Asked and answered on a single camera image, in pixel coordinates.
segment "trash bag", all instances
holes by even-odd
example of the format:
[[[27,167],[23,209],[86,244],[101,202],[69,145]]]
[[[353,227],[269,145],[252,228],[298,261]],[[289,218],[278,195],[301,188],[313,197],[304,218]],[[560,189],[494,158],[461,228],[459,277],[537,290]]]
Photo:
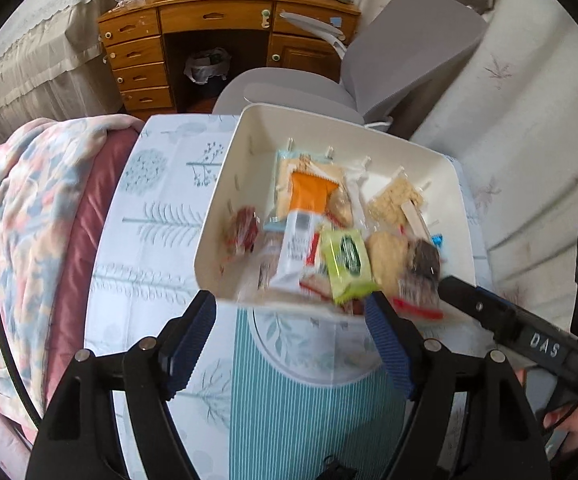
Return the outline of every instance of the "trash bag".
[[[223,48],[212,48],[196,52],[187,58],[185,75],[198,85],[207,84],[210,77],[220,76],[227,79],[231,56]]]

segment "trash can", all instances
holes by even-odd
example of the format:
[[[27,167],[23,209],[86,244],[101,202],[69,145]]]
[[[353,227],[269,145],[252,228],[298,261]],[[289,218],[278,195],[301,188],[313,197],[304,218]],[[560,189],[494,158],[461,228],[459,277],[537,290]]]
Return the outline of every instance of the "trash can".
[[[199,85],[202,97],[218,97],[227,86],[231,56],[223,48],[192,54],[185,63],[185,75]]]

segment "green snack package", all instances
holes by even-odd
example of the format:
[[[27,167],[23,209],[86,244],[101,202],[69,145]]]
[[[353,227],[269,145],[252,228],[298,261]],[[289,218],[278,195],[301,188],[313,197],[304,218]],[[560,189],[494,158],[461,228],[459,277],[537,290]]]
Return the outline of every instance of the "green snack package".
[[[371,278],[369,256],[358,229],[324,230],[320,244],[336,304],[380,290]]]

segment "white plastic bin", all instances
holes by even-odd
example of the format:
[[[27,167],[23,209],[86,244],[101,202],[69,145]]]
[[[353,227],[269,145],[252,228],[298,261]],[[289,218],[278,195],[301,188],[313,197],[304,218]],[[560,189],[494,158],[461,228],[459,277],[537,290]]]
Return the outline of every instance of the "white plastic bin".
[[[293,149],[308,153],[327,153],[343,166],[357,166],[365,157],[368,178],[361,188],[365,200],[389,183],[402,166],[409,179],[425,188],[427,206],[423,217],[432,233],[444,236],[442,275],[453,274],[474,284],[474,260],[463,197],[453,165],[439,153],[406,140],[337,119],[284,108],[253,104],[240,117],[229,145],[211,204],[205,218],[195,255],[195,279],[200,288],[211,290],[218,300],[235,301],[239,270],[229,266],[221,275],[227,253],[224,228],[232,212],[241,206],[255,206],[265,219],[274,206],[274,167],[277,150],[285,150],[289,139]],[[326,308],[302,301],[298,296],[269,290],[264,299],[251,306],[294,311],[309,316],[345,317],[335,307]],[[442,304],[446,320],[464,319],[458,310]]]

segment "teal striped placemat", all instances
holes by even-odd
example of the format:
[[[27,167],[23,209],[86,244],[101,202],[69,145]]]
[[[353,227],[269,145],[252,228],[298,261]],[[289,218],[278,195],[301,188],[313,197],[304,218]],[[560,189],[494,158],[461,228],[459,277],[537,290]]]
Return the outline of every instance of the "teal striped placemat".
[[[382,368],[357,383],[313,387],[275,370],[238,312],[231,390],[230,480],[315,480],[335,455],[379,478],[402,431],[404,397]]]

